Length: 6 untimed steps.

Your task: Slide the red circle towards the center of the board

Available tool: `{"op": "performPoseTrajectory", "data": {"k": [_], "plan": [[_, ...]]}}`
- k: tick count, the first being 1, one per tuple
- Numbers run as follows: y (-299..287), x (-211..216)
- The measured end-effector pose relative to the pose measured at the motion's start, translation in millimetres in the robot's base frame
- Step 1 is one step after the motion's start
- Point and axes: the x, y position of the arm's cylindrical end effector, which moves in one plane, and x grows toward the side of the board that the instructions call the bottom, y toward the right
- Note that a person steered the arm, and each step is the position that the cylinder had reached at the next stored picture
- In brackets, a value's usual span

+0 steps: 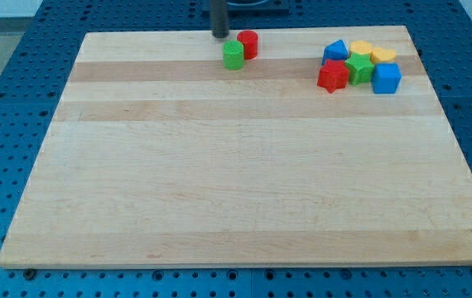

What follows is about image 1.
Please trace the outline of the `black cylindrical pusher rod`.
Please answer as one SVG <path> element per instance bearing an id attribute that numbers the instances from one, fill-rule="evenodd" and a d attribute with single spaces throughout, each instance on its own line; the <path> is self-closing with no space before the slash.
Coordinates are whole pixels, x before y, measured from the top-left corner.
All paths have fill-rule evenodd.
<path id="1" fill-rule="evenodd" d="M 223 39 L 229 35 L 229 7 L 226 0 L 210 1 L 210 27 L 215 38 Z"/>

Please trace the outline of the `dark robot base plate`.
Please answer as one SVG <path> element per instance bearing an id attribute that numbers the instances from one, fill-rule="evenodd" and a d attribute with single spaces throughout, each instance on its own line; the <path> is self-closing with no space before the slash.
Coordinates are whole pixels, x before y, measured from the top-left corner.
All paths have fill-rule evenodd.
<path id="1" fill-rule="evenodd" d="M 227 17 L 255 12 L 289 13 L 290 0 L 226 0 Z"/>

